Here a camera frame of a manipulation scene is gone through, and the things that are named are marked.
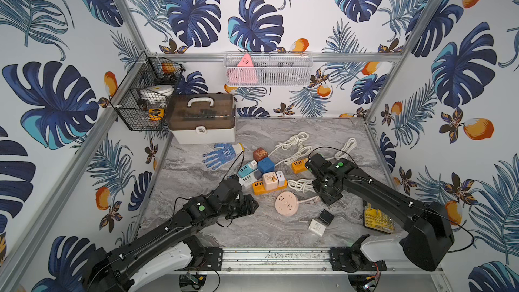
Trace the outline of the orange power strip front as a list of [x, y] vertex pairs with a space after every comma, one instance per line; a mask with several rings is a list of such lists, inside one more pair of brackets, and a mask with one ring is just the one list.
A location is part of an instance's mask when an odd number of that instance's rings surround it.
[[254, 195], [263, 195], [266, 193], [272, 193], [286, 189], [288, 186], [287, 181], [282, 181], [280, 185], [274, 186], [273, 184], [265, 185], [263, 181], [255, 182], [252, 185]]

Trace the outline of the black plug adapter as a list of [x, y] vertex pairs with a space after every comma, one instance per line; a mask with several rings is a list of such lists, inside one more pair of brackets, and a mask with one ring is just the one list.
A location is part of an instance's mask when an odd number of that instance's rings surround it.
[[335, 216], [331, 214], [328, 210], [323, 210], [320, 212], [318, 216], [318, 220], [326, 227], [329, 227], [332, 221], [335, 219]]

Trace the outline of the round pink power socket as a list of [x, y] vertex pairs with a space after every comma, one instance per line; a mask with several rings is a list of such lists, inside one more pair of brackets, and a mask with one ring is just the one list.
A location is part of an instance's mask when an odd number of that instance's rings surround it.
[[298, 211], [299, 200], [294, 193], [285, 191], [276, 198], [274, 207], [280, 215], [290, 217]]

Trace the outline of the white 66W charger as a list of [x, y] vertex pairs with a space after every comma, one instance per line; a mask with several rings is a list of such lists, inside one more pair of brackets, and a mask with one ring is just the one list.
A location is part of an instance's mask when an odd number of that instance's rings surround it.
[[277, 171], [277, 180], [278, 180], [278, 187], [283, 187], [287, 184], [286, 177], [282, 171]]

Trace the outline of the white plug adapter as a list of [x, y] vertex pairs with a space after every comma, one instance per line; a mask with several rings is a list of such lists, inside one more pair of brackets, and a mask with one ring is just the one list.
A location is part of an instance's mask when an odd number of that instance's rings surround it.
[[327, 226], [316, 219], [312, 219], [308, 227], [308, 230], [310, 232], [312, 232], [315, 235], [318, 235], [319, 237], [322, 237], [324, 235], [326, 229]]

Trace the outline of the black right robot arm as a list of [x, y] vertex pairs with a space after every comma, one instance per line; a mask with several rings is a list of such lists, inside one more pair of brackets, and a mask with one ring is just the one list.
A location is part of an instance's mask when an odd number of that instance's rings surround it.
[[305, 163], [313, 174], [314, 191], [326, 205], [340, 200], [344, 191], [372, 204], [395, 221], [406, 237], [399, 244], [415, 266], [432, 272], [455, 242], [445, 207], [434, 201], [424, 203], [399, 193], [377, 181], [354, 162], [340, 159], [331, 162], [320, 154]]

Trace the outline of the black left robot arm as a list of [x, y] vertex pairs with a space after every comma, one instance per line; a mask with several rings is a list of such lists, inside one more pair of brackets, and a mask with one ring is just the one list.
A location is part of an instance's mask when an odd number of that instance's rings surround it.
[[205, 248], [194, 238], [198, 232], [220, 218], [253, 215], [258, 207], [254, 196], [243, 193], [236, 176], [224, 179], [207, 195], [188, 199], [170, 219], [142, 237], [109, 252], [95, 250], [83, 269], [82, 286], [85, 291], [130, 291], [137, 273], [164, 252], [184, 243], [194, 249], [194, 258], [201, 258]]

